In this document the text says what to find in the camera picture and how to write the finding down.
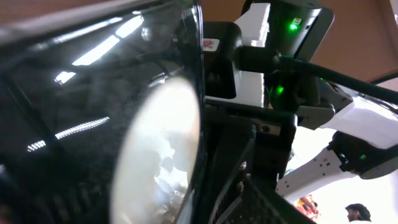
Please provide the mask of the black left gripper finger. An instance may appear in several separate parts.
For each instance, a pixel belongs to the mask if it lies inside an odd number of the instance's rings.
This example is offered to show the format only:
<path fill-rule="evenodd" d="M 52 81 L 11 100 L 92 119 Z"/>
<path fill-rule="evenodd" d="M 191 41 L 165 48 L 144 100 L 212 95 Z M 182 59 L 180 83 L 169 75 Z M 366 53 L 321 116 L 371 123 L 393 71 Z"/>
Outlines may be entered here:
<path fill-rule="evenodd" d="M 279 175 L 257 146 L 253 125 L 227 126 L 215 141 L 196 223 L 310 223 L 276 193 Z"/>

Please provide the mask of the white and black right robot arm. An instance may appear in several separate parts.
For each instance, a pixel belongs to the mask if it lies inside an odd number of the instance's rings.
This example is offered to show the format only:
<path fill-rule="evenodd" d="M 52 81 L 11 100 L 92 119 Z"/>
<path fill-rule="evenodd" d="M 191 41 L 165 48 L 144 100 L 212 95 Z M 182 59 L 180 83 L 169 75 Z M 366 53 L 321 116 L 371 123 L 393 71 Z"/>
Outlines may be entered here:
<path fill-rule="evenodd" d="M 247 1 L 203 23 L 210 189 L 246 177 L 293 202 L 397 169 L 397 92 L 314 65 L 335 16 L 318 1 Z"/>

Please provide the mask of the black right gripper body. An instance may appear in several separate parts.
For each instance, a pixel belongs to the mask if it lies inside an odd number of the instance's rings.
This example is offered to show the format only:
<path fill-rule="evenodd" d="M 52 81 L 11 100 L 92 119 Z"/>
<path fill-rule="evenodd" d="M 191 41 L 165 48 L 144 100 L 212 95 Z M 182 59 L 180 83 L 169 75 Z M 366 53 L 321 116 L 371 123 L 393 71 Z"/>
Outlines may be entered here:
<path fill-rule="evenodd" d="M 294 113 L 207 100 L 205 127 L 212 186 L 233 179 L 243 162 L 272 187 L 283 178 L 297 130 Z"/>

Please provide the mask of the black Galaxy flip phone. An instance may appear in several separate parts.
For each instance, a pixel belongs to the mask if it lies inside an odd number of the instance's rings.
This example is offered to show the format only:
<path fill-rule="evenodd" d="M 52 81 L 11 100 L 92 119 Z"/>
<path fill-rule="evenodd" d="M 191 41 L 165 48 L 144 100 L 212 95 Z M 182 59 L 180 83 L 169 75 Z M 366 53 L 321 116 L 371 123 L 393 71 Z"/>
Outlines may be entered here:
<path fill-rule="evenodd" d="M 198 1 L 111 1 L 1 27 L 1 222 L 190 223 Z"/>

